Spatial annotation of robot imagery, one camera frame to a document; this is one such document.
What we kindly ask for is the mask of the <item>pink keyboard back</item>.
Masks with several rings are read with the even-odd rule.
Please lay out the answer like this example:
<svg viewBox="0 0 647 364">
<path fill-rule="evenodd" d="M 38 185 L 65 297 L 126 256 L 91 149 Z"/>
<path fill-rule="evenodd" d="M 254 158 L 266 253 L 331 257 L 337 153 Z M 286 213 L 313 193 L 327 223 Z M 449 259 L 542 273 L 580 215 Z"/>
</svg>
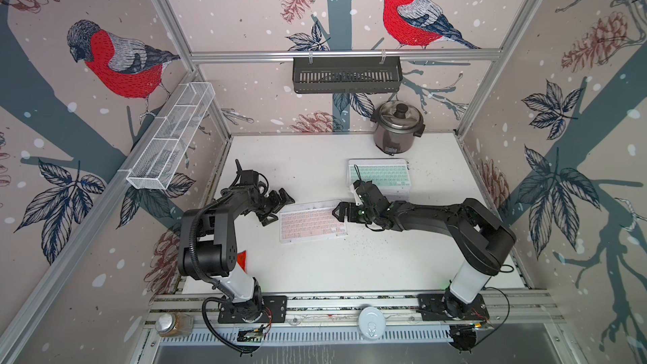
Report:
<svg viewBox="0 0 647 364">
<path fill-rule="evenodd" d="M 333 215 L 339 203 L 334 200 L 284 207 L 279 213 L 280 243 L 294 244 L 347 236 L 346 224 Z"/>
</svg>

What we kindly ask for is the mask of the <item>green keyboard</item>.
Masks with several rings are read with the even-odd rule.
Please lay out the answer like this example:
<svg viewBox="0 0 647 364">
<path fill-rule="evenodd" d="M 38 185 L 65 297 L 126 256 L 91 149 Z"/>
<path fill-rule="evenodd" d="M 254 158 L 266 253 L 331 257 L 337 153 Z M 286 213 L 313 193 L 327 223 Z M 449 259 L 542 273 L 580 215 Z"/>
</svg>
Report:
<svg viewBox="0 0 647 364">
<path fill-rule="evenodd" d="M 409 164 L 401 158 L 349 159 L 346 185 L 351 187 L 360 177 L 371 181 L 384 195 L 408 195 L 412 182 Z"/>
</svg>

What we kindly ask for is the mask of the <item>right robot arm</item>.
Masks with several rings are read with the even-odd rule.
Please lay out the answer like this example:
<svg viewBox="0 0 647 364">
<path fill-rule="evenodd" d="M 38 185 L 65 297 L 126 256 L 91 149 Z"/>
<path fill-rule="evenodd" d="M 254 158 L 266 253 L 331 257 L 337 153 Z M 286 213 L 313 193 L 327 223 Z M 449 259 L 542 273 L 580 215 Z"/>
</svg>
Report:
<svg viewBox="0 0 647 364">
<path fill-rule="evenodd" d="M 460 204 L 425 206 L 391 202 L 370 181 L 353 183 L 354 202 L 340 202 L 332 212 L 339 222 L 364 225 L 373 231 L 418 230 L 451 237 L 463 264 L 442 297 L 442 311 L 462 319 L 487 282 L 498 276 L 517 236 L 481 202 L 467 198 Z"/>
</svg>

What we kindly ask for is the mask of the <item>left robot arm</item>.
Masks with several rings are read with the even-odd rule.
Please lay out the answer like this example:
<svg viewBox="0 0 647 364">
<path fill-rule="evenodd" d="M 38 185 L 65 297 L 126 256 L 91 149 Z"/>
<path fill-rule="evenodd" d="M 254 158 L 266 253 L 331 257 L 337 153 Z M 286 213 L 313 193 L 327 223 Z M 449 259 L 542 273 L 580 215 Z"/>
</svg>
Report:
<svg viewBox="0 0 647 364">
<path fill-rule="evenodd" d="M 180 223 L 177 265 L 182 276 L 204 281 L 222 292 L 225 314 L 253 322 L 264 313 L 258 281 L 238 262 L 235 220 L 250 213 L 262 226 L 278 220 L 283 207 L 295 200 L 283 189 L 270 190 L 267 178 L 256 170 L 237 167 L 233 183 L 201 209 L 188 210 Z"/>
</svg>

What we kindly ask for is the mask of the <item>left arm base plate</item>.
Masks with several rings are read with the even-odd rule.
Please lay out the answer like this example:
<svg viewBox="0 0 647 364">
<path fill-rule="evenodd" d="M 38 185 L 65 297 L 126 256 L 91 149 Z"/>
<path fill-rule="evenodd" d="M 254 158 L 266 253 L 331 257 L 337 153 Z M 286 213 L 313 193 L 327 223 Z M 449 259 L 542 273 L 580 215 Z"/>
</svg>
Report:
<svg viewBox="0 0 647 364">
<path fill-rule="evenodd" d="M 286 321 L 287 296 L 264 295 L 246 303 L 224 304 L 219 310 L 219 325 L 283 324 Z"/>
</svg>

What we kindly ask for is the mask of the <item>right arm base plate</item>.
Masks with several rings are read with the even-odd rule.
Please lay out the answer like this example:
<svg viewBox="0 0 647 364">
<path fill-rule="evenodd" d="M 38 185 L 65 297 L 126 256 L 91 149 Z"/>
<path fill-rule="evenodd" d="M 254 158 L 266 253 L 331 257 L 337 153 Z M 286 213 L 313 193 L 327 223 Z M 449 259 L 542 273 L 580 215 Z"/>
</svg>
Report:
<svg viewBox="0 0 647 364">
<path fill-rule="evenodd" d="M 469 321 L 490 320 L 485 300 L 478 294 L 472 303 L 465 303 L 446 290 L 444 293 L 424 293 L 417 296 L 417 312 L 424 321 Z"/>
</svg>

